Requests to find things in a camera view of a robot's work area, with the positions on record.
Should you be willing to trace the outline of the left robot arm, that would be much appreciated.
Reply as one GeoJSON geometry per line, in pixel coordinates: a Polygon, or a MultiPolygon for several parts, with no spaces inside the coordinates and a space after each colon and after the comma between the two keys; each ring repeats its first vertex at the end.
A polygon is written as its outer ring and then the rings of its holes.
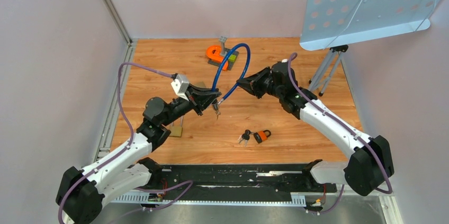
{"type": "Polygon", "coordinates": [[[82,169],[71,167],[62,177],[56,202],[58,221],[63,214],[74,223],[91,223],[113,200],[141,186],[155,189],[161,185],[162,174],[148,155],[160,147],[170,135],[167,125],[186,113],[197,115],[221,96],[218,90],[189,84],[186,97],[170,103],[152,97],[143,112],[142,124],[131,130],[130,138],[118,148],[82,169]]]}

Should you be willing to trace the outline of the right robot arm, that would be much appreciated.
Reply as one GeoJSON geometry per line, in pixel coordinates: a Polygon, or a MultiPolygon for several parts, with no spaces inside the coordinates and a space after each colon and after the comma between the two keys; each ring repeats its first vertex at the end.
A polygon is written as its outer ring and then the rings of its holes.
{"type": "Polygon", "coordinates": [[[318,130],[348,159],[340,165],[325,161],[314,164],[302,177],[307,190],[335,183],[348,185],[357,194],[367,196],[386,183],[385,193],[392,193],[389,178],[394,174],[394,166],[388,140],[381,135],[372,137],[335,115],[314,93],[298,86],[294,70],[287,62],[277,62],[240,78],[237,84],[257,98],[265,94],[277,98],[284,111],[318,130]]]}

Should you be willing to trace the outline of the orange small padlock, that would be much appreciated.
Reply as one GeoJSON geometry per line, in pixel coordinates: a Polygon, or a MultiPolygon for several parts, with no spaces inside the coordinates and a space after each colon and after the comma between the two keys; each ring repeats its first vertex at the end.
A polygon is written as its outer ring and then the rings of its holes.
{"type": "Polygon", "coordinates": [[[270,130],[262,130],[258,132],[254,132],[253,136],[258,144],[263,143],[272,135],[270,130]]]}

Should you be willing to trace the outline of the large brass padlock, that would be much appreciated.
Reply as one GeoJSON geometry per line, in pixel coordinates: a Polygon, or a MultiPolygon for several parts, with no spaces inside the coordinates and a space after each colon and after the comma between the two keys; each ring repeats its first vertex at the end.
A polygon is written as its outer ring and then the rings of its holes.
{"type": "Polygon", "coordinates": [[[206,85],[204,82],[196,82],[196,83],[194,83],[194,86],[196,86],[198,88],[206,88],[206,85]]]}

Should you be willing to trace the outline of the blue cable lock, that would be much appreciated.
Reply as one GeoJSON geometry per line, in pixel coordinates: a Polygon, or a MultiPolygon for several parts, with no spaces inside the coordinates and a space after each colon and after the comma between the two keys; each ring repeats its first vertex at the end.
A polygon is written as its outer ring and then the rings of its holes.
{"type": "MultiPolygon", "coordinates": [[[[247,72],[247,70],[248,70],[248,67],[249,67],[249,64],[250,64],[250,55],[251,55],[251,52],[250,52],[250,47],[249,47],[248,44],[246,44],[246,43],[239,43],[239,44],[235,45],[233,48],[230,49],[230,51],[226,54],[226,56],[224,57],[223,61],[221,62],[220,66],[219,66],[219,68],[218,68],[218,70],[217,70],[217,72],[216,72],[216,74],[215,74],[215,77],[214,77],[214,80],[213,80],[213,83],[212,83],[212,89],[217,89],[217,83],[218,83],[218,80],[219,80],[221,71],[222,71],[222,69],[223,69],[225,63],[228,61],[228,58],[232,55],[232,53],[233,53],[234,51],[236,51],[238,48],[241,48],[241,47],[246,48],[247,58],[246,58],[245,65],[244,65],[244,68],[243,68],[243,70],[242,70],[242,73],[241,73],[239,79],[245,77],[245,74],[246,74],[246,72],[247,72]]],[[[219,108],[219,105],[220,105],[222,102],[224,102],[224,101],[225,101],[225,100],[226,100],[226,99],[227,99],[227,98],[228,98],[228,97],[229,97],[229,96],[236,90],[237,87],[238,87],[238,84],[237,84],[237,82],[236,82],[236,83],[234,84],[234,86],[233,86],[233,87],[232,87],[232,88],[231,88],[231,89],[224,95],[224,97],[223,97],[221,100],[219,100],[219,101],[217,101],[217,102],[215,102],[215,103],[212,104],[213,109],[214,109],[215,107],[218,107],[218,108],[219,108]]]]}

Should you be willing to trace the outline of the small brass padlock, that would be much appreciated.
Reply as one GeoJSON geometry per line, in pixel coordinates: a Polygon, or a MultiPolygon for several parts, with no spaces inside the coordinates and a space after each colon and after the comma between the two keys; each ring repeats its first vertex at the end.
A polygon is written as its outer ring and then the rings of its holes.
{"type": "Polygon", "coordinates": [[[175,124],[175,121],[173,121],[170,125],[170,136],[171,137],[176,137],[176,138],[180,138],[182,136],[182,132],[183,132],[183,120],[184,117],[181,116],[178,121],[178,124],[175,124]]]}

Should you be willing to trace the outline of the cable lock silver keys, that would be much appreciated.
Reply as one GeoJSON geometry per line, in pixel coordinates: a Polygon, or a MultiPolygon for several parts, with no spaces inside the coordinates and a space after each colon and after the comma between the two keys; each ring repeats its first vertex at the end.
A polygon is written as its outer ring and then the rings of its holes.
{"type": "Polygon", "coordinates": [[[218,120],[218,118],[219,118],[221,112],[220,112],[220,110],[219,110],[218,107],[215,107],[215,108],[214,108],[214,111],[215,111],[215,114],[216,114],[216,118],[217,118],[217,120],[218,120]]]}

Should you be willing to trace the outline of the black key bunch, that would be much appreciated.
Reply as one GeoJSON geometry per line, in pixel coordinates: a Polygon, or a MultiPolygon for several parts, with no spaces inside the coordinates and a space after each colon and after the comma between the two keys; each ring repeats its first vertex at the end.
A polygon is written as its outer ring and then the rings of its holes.
{"type": "Polygon", "coordinates": [[[238,143],[239,144],[243,143],[244,147],[246,147],[250,140],[251,134],[252,134],[252,132],[250,130],[245,130],[245,132],[239,137],[238,143]]]}

